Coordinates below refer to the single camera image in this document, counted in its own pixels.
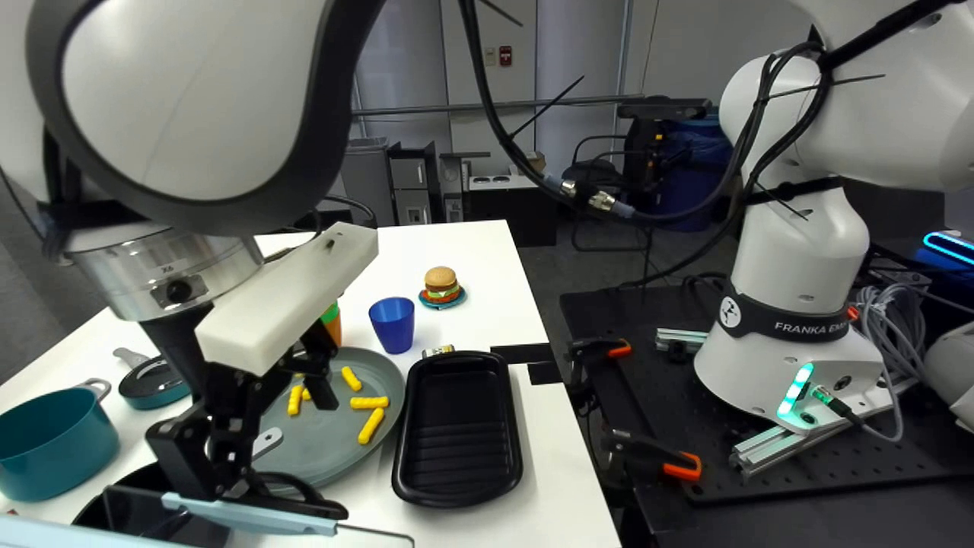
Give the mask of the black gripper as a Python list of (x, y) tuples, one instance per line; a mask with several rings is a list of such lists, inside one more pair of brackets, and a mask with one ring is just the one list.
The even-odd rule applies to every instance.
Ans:
[(275, 513), (348, 521), (349, 513), (326, 500), (307, 482), (285, 471), (255, 471), (252, 442), (267, 404), (283, 392), (291, 373), (306, 374), (311, 402), (336, 412), (339, 400), (330, 380), (336, 343), (322, 322), (314, 322), (291, 346), (255, 378), (228, 365), (208, 363), (195, 342), (200, 317), (184, 313), (148, 320), (143, 331), (162, 358), (184, 374), (191, 404), (174, 419), (152, 422), (147, 442), (172, 486), (184, 497), (239, 500)]

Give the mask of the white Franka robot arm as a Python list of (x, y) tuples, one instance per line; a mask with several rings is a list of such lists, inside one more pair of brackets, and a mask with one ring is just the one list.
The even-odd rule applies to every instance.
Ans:
[[(742, 63), (726, 90), (732, 181), (745, 193), (701, 380), (739, 412), (806, 433), (786, 396), (802, 359), (834, 378), (877, 368), (840, 313), (867, 228), (857, 183), (946, 193), (970, 176), (970, 0), (796, 0), (810, 40)], [(156, 439), (172, 484), (260, 497), (250, 444), (261, 380), (320, 342), (306, 287), (260, 331), (264, 232), (336, 185), (349, 94), (384, 0), (2, 0), (2, 162), (40, 207), (51, 253), (103, 264), (179, 234), (162, 277), (107, 274), (116, 311), (162, 331), (195, 414)]]

